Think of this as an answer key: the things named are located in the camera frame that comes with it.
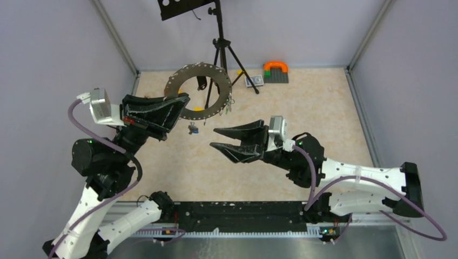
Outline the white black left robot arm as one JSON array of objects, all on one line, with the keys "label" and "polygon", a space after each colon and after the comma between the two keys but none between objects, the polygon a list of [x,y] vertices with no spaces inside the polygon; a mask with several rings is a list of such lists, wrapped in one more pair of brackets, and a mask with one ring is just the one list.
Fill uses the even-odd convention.
[{"label": "white black left robot arm", "polygon": [[[85,185],[65,228],[43,244],[48,258],[107,258],[147,224],[177,218],[172,199],[158,191],[118,220],[102,223],[117,200],[143,177],[135,154],[149,138],[166,140],[189,101],[186,93],[159,98],[126,95],[121,104],[114,105],[103,88],[77,96],[68,117],[87,138],[73,144],[71,164],[85,178]],[[95,123],[114,127],[115,137],[103,138],[77,121],[73,112],[80,104],[89,105]]]}]

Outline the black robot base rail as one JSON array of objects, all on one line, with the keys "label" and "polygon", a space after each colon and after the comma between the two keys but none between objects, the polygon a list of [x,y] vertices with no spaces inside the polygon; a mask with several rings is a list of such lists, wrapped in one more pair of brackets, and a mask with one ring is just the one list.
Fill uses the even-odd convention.
[{"label": "black robot base rail", "polygon": [[302,201],[246,202],[174,202],[166,192],[154,192],[148,198],[161,210],[158,223],[170,223],[174,231],[203,234],[277,234],[306,232],[309,224],[331,223],[337,227],[351,220],[350,215],[337,216],[327,205],[325,194],[309,210]]}]

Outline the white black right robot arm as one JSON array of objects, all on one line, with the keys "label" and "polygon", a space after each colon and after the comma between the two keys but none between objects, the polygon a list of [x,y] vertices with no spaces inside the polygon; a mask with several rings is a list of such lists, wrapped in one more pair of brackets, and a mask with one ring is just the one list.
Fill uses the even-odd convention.
[{"label": "white black right robot arm", "polygon": [[353,165],[325,156],[325,149],[308,132],[288,138],[281,116],[235,127],[215,128],[217,134],[239,140],[211,146],[233,163],[262,161],[284,169],[295,185],[309,189],[305,211],[316,212],[323,222],[351,213],[391,212],[409,218],[424,215],[417,165],[380,168]]}]

